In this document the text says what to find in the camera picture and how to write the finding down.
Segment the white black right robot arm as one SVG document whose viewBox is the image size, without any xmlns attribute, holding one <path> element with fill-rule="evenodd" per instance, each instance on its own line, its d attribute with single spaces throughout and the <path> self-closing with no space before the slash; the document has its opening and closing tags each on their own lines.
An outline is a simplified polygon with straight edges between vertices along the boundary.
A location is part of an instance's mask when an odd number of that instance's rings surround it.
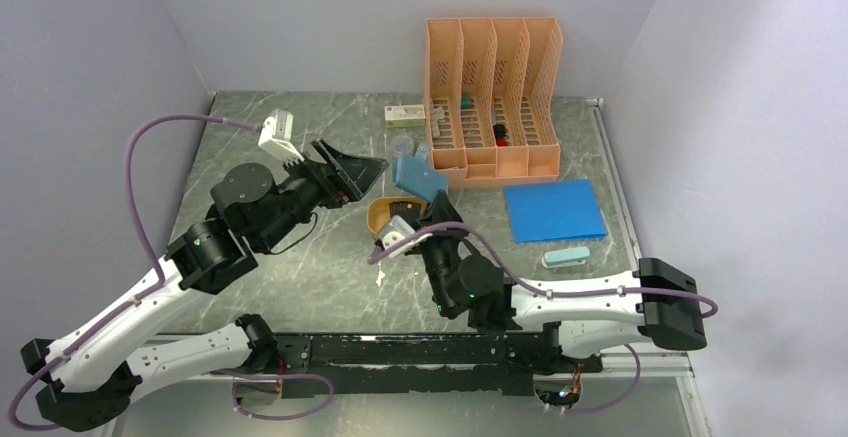
<svg viewBox="0 0 848 437">
<path fill-rule="evenodd" d="M 489 333 L 552 325 L 557 333 L 539 346 L 550 370 L 633 342 L 671 351 L 708 345 L 704 321 L 715 304 L 699 294 L 694 277 L 659 258 L 599 278 L 523 279 L 463 222 L 443 191 L 411 227 L 417 235 L 410 251 L 423 259 L 439 314 L 464 315 L 470 328 Z"/>
</svg>

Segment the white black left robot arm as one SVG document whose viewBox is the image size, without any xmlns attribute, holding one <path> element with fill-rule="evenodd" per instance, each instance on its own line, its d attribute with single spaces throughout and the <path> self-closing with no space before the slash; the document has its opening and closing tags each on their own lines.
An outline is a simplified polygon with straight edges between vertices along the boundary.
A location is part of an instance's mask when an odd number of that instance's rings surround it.
<svg viewBox="0 0 848 437">
<path fill-rule="evenodd" d="M 49 428 L 85 432 L 173 383 L 226 369 L 261 373 L 278 344 L 267 322 L 245 314 L 218 330 L 162 346 L 150 339 L 188 308 L 211 300 L 258 265 L 317 208 L 364 198 L 387 169 L 381 158 L 353 156 L 322 139 L 316 159 L 286 158 L 277 182 L 264 165 L 232 168 L 212 187 L 206 217 L 166 248 L 152 270 L 98 316 L 56 339 L 21 351 L 41 383 L 36 403 Z"/>
</svg>

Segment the yellow oval tray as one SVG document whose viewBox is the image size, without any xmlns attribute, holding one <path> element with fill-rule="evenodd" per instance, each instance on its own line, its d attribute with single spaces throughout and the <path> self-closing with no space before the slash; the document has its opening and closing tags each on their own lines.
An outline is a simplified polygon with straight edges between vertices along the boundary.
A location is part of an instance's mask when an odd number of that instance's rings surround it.
<svg viewBox="0 0 848 437">
<path fill-rule="evenodd" d="M 389 204 L 401 200 L 412 200 L 426 203 L 426 209 L 428 207 L 428 203 L 425 200 L 417 197 L 381 197 L 372 201 L 368 206 L 367 226 L 375 241 L 380 228 L 383 227 L 391 218 L 389 213 Z"/>
</svg>

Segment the blue leather card holder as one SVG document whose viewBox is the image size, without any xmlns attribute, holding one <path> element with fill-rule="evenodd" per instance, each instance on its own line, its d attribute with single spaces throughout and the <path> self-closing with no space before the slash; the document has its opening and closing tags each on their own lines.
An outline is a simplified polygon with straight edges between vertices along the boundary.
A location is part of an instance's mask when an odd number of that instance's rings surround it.
<svg viewBox="0 0 848 437">
<path fill-rule="evenodd" d="M 447 177 L 430 164 L 430 155 L 426 143 L 420 144 L 413 154 L 400 153 L 392 159 L 391 173 L 395 187 L 428 203 L 449 188 Z"/>
</svg>

